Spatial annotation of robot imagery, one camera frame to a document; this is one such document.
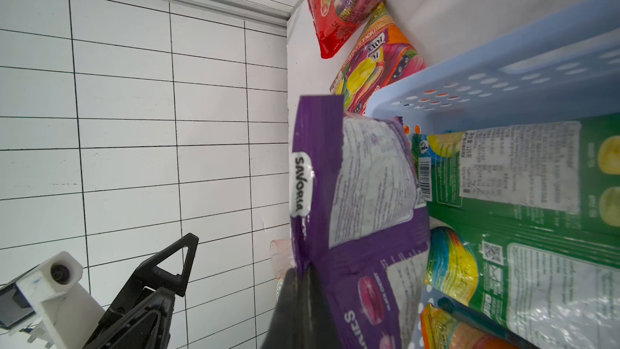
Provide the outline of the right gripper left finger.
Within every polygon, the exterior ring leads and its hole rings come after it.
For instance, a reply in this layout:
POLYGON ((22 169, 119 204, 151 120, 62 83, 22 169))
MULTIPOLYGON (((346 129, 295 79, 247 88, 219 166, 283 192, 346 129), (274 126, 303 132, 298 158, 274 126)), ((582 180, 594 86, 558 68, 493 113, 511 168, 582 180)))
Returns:
POLYGON ((299 292, 299 276, 295 268, 289 269, 261 349, 300 348, 299 292))

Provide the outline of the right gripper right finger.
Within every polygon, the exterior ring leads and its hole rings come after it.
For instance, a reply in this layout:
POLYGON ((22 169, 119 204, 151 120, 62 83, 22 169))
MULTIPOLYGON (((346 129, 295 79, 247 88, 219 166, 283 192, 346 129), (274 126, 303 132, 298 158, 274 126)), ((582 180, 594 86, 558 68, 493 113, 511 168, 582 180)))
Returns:
POLYGON ((309 266, 302 279, 302 347, 342 348, 318 272, 309 266))

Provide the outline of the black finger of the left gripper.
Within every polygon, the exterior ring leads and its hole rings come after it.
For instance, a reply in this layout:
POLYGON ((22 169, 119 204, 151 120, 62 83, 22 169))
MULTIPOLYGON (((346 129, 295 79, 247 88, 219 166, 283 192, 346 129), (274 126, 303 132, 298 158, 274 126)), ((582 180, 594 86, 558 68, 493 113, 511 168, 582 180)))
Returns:
POLYGON ((140 311, 146 310, 145 301, 152 295, 161 302, 155 305, 154 309, 167 323, 174 313, 176 297, 186 295, 198 243, 199 238, 190 233, 143 261, 104 314, 103 326, 112 327, 121 318, 129 316, 135 308, 140 311), (187 256, 180 273, 174 274, 161 267, 163 262, 183 249, 187 249, 187 256))
POLYGON ((158 289, 84 348, 168 348, 174 302, 173 292, 158 289))

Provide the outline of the purple Fox's candy bag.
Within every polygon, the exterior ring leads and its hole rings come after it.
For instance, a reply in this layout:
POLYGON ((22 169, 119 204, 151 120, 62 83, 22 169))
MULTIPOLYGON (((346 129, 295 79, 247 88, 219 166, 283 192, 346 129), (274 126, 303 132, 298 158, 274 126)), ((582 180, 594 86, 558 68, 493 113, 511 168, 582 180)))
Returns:
POLYGON ((342 348, 408 347, 430 230, 402 123, 304 96, 290 166, 295 266, 316 268, 342 348))

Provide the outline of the green snack bag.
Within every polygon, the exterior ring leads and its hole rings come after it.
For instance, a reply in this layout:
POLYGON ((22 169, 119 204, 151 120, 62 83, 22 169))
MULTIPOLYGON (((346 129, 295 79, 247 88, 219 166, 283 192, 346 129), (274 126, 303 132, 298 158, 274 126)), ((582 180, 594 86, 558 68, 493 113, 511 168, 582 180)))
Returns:
POLYGON ((537 347, 618 347, 618 115, 411 144, 429 286, 537 347))

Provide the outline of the orange Fox's candy bag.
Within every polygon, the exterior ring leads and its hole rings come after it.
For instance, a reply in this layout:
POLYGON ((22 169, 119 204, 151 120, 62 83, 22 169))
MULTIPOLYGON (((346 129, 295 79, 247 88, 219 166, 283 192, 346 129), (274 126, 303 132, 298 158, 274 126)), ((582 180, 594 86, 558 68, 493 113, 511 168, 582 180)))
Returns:
POLYGON ((337 73, 330 92, 344 97, 345 111, 363 115, 379 89, 426 67, 426 61, 381 3, 337 73))

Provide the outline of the light blue plastic basket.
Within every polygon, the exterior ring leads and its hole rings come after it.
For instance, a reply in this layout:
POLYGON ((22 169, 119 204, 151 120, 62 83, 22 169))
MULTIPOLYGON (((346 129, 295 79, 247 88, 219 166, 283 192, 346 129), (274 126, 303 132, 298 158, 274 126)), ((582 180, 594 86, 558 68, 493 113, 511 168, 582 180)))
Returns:
MULTIPOLYGON (((425 69, 374 94, 367 113, 399 116, 410 141, 416 133, 619 117, 619 0, 587 0, 425 69)), ((489 323, 503 339, 532 344, 441 294, 437 307, 468 325, 489 323)))

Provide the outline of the pink yellow Fox's bag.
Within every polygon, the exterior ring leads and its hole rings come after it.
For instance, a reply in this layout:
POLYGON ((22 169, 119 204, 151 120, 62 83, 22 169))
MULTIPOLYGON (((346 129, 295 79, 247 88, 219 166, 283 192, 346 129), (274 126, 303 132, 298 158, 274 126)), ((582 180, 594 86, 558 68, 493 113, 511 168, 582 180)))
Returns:
POLYGON ((480 331, 427 304, 421 313, 421 335, 430 349, 517 349, 503 339, 480 331))

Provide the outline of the pink plastic cup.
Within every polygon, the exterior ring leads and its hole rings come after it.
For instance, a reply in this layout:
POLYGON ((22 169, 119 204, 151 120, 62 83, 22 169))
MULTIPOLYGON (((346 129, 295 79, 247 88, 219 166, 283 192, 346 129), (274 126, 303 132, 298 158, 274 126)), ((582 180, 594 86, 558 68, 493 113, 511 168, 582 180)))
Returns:
POLYGON ((283 278, 295 267, 295 257, 290 238, 273 240, 270 245, 271 267, 276 278, 283 278))

